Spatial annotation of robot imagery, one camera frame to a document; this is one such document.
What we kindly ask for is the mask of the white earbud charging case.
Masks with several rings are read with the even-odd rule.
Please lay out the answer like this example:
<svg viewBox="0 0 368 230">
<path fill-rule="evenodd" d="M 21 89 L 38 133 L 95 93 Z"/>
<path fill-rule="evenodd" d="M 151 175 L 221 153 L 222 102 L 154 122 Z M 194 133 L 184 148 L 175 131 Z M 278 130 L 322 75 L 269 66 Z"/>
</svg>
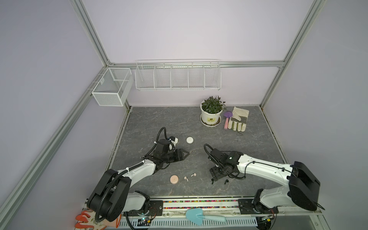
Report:
<svg viewBox="0 0 368 230">
<path fill-rule="evenodd" d="M 186 142 L 188 144 L 192 144 L 194 142 L 194 139 L 192 137 L 188 137 L 188 138 L 186 138 Z"/>
</svg>

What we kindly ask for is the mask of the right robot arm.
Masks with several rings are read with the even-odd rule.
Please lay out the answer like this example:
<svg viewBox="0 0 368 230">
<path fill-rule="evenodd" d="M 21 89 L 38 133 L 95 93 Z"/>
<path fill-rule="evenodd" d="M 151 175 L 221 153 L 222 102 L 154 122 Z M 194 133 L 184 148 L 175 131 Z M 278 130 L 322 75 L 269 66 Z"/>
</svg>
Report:
<svg viewBox="0 0 368 230">
<path fill-rule="evenodd" d="M 322 208 L 318 203 L 321 183 L 304 163 L 272 163 L 238 151 L 220 151 L 209 144 L 204 144 L 204 151 L 215 164 L 210 169 L 213 181 L 224 177 L 245 180 L 250 174 L 279 184 L 257 190 L 254 198 L 242 206 L 250 213 L 276 213 L 279 206 L 298 206 L 307 211 Z"/>
</svg>

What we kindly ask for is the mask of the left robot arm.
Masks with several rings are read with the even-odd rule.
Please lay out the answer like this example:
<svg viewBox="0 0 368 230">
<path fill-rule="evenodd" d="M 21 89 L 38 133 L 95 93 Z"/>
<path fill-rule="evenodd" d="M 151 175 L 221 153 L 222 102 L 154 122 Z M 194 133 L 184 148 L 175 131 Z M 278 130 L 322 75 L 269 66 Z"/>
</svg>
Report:
<svg viewBox="0 0 368 230">
<path fill-rule="evenodd" d="M 185 160 L 190 152 L 177 149 L 177 143 L 178 138 L 168 137 L 166 128 L 162 127 L 153 147 L 141 157 L 138 164 L 119 171 L 105 171 L 87 202 L 87 208 L 95 212 L 95 222 L 112 222 L 121 213 L 130 211 L 148 214 L 150 196 L 140 191 L 131 193 L 129 190 L 140 180 L 166 169 L 171 163 Z"/>
</svg>

